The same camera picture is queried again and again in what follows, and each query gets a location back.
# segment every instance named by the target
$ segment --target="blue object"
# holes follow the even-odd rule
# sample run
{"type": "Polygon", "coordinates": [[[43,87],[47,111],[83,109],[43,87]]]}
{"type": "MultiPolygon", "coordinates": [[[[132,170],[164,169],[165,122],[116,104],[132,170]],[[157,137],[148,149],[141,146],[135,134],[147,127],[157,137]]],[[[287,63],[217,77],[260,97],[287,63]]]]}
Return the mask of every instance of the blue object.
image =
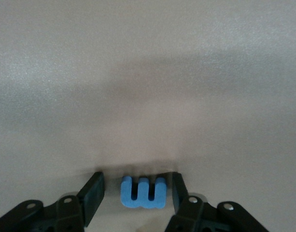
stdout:
{"type": "Polygon", "coordinates": [[[129,208],[143,207],[164,208],[166,204],[167,185],[166,180],[159,177],[155,180],[155,192],[149,194],[149,179],[139,178],[137,195],[132,194],[133,180],[130,176],[124,176],[121,183],[121,202],[129,208]]]}

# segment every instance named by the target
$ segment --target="gray surface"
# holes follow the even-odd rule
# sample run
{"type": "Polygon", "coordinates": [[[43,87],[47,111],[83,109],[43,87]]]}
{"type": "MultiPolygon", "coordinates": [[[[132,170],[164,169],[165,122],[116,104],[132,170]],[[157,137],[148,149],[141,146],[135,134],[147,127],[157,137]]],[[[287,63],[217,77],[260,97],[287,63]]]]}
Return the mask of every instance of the gray surface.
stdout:
{"type": "Polygon", "coordinates": [[[0,1],[0,216],[95,170],[88,232],[163,231],[111,180],[168,170],[296,231],[296,1],[0,1]]]}

